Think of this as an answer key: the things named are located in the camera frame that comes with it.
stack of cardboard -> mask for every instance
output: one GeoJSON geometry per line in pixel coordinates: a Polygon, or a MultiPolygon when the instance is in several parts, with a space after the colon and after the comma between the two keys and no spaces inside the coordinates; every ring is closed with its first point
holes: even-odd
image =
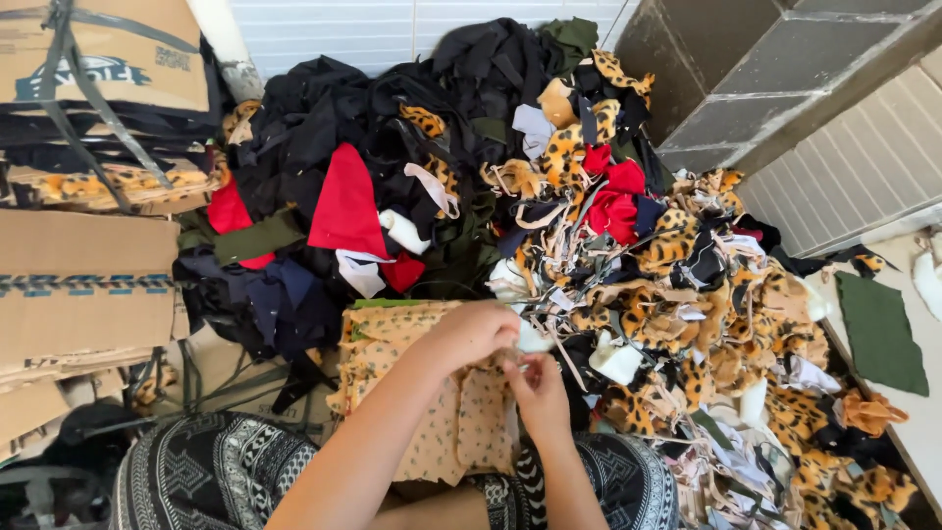
{"type": "Polygon", "coordinates": [[[219,187],[206,142],[222,95],[186,0],[73,3],[67,25],[46,27],[46,0],[3,7],[0,203],[157,214],[206,204],[219,187]],[[73,64],[67,49],[48,58],[63,34],[74,36],[73,64]]]}
{"type": "Polygon", "coordinates": [[[171,279],[179,230],[0,209],[0,458],[43,447],[71,408],[122,389],[120,367],[188,335],[171,279]]]}

orange fabric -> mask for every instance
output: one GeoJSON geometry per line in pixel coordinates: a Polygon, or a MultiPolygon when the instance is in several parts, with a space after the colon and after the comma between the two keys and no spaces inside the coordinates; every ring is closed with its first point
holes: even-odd
{"type": "Polygon", "coordinates": [[[909,414],[892,406],[883,395],[873,392],[872,401],[864,401],[859,389],[847,392],[843,400],[843,421],[870,433],[874,437],[882,436],[890,423],[903,423],[909,420],[909,414]]]}

person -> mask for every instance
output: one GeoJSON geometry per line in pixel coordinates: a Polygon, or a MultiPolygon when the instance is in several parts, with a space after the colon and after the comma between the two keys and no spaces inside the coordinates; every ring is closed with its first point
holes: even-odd
{"type": "Polygon", "coordinates": [[[519,323],[496,301],[453,309],[320,450],[235,413],[159,426],[122,463],[111,527],[675,530],[676,482],[662,458],[634,437],[572,433],[562,377],[548,354],[504,362],[527,430],[515,476],[466,477],[446,493],[381,510],[442,379],[513,346],[519,323]]]}

dark green fabric square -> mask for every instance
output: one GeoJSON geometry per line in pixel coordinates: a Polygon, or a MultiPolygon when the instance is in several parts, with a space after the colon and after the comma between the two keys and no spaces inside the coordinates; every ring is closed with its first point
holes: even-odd
{"type": "Polygon", "coordinates": [[[854,274],[838,272],[836,278],[857,371],[870,381],[928,396],[922,349],[913,342],[902,294],[854,274]]]}

